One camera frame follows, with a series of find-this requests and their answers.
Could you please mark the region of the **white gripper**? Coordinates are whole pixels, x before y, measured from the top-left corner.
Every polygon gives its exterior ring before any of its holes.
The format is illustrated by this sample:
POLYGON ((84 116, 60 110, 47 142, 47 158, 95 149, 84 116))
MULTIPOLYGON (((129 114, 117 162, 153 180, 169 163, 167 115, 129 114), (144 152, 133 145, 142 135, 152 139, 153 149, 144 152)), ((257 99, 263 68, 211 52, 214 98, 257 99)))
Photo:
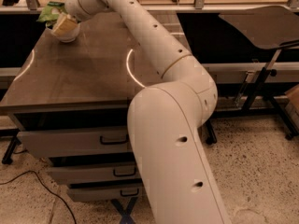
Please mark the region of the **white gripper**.
POLYGON ((102 0, 65 0, 64 7, 68 14, 61 13, 52 31, 55 35, 64 35, 78 26, 77 21, 86 21, 100 12, 108 12, 108 6, 102 0))

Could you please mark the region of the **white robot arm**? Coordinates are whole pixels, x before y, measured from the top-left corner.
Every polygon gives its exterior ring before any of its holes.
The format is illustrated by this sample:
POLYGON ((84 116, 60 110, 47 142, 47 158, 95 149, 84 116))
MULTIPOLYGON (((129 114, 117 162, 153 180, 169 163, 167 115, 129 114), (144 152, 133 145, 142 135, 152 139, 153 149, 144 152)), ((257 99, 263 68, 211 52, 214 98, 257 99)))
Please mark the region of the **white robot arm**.
POLYGON ((218 92, 207 70, 137 0, 64 0, 78 21, 113 10, 161 77, 130 103, 127 127, 156 224, 232 224, 198 129, 218 92))

